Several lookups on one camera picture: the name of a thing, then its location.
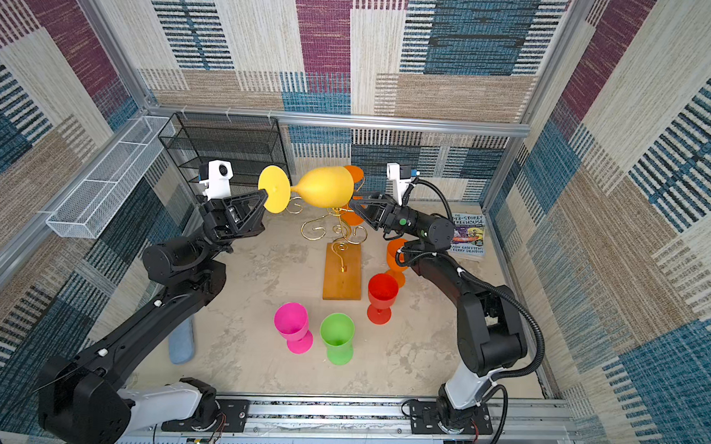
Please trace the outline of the yellow plastic wine glass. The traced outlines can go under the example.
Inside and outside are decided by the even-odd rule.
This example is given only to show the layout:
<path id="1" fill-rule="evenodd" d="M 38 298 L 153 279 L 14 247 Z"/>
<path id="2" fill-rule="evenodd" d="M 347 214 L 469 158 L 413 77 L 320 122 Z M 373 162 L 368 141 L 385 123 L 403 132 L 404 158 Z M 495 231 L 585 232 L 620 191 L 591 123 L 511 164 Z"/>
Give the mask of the yellow plastic wine glass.
<path id="1" fill-rule="evenodd" d="M 258 188 L 268 194 L 266 210 L 278 214 L 288 207 L 292 193 L 316 208 L 343 207 L 354 195 L 354 181 L 347 168 L 329 166 L 311 170 L 292 186 L 280 167 L 270 165 L 260 174 Z"/>

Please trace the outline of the pink plastic wine glass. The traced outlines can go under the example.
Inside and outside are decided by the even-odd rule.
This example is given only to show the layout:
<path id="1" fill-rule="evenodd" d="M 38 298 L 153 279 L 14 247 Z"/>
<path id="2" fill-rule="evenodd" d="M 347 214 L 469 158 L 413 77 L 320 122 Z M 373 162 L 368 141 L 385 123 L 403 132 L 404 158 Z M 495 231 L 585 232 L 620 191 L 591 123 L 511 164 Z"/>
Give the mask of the pink plastic wine glass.
<path id="1" fill-rule="evenodd" d="M 273 323 L 291 353 L 305 354 L 312 348 L 314 337 L 309 330 L 309 314 L 302 304 L 290 302 L 280 306 Z"/>

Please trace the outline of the green plastic wine glass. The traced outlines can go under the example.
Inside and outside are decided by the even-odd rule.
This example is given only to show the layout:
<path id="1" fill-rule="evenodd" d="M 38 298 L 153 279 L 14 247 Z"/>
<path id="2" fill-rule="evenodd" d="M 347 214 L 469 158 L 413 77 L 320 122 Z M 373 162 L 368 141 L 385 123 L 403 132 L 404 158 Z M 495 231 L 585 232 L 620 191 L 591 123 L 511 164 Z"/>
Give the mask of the green plastic wine glass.
<path id="1" fill-rule="evenodd" d="M 344 366 L 351 362 L 354 356 L 355 324 L 348 315 L 335 312 L 325 317 L 320 325 L 320 336 L 332 364 Z"/>

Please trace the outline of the red plastic wine glass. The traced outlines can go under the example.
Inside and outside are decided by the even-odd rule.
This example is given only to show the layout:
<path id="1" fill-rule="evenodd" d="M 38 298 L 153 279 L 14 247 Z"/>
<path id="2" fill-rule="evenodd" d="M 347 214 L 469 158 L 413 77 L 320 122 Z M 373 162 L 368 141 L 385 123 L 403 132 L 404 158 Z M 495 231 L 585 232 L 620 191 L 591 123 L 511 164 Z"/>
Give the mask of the red plastic wine glass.
<path id="1" fill-rule="evenodd" d="M 369 308 L 367 318 L 370 322 L 383 325 L 387 324 L 392 316 L 392 306 L 395 303 L 400 286 L 395 277 L 381 273 L 375 274 L 368 283 Z"/>

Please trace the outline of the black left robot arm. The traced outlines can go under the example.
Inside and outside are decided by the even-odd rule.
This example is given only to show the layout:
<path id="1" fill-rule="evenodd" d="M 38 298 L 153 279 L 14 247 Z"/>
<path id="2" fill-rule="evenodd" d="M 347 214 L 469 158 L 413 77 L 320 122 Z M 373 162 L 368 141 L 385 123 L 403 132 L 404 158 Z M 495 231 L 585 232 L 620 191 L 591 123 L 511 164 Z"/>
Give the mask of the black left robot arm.
<path id="1" fill-rule="evenodd" d="M 126 433 L 178 421 L 212 429 L 220 408 L 210 384 L 184 377 L 152 391 L 124 390 L 158 344 L 219 295 L 226 266 L 217 261 L 239 239 L 263 232 L 265 190 L 209 200 L 202 226 L 148 247 L 143 265 L 162 290 L 114 331 L 67 360 L 52 357 L 38 375 L 37 422 L 67 444 L 115 444 Z"/>

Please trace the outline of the orange front wine glass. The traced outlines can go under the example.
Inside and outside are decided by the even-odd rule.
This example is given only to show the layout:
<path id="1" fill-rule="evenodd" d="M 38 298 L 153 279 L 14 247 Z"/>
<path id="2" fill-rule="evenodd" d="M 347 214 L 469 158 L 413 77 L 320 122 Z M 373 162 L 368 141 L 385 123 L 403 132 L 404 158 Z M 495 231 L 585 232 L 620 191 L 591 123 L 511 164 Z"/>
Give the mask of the orange front wine glass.
<path id="1" fill-rule="evenodd" d="M 387 274 L 393 277 L 399 287 L 404 287 L 407 279 L 404 275 L 406 268 L 398 264 L 398 251 L 406 244 L 405 239 L 394 239 L 387 245 Z"/>

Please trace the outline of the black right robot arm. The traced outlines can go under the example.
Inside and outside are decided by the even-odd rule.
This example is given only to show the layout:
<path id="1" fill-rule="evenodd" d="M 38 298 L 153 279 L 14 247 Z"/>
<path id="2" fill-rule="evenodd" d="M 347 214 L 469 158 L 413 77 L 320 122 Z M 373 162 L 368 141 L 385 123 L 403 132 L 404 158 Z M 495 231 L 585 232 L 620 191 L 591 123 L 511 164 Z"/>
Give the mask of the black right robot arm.
<path id="1" fill-rule="evenodd" d="M 372 229 L 409 236 L 397 251 L 397 265 L 430 281 L 455 306 L 461 362 L 439 391 L 436 413 L 441 431 L 459 434 L 505 379 L 537 372 L 546 343 L 539 323 L 509 287 L 477 278 L 451 256 L 452 215 L 413 209 L 410 195 L 376 192 L 348 205 Z"/>

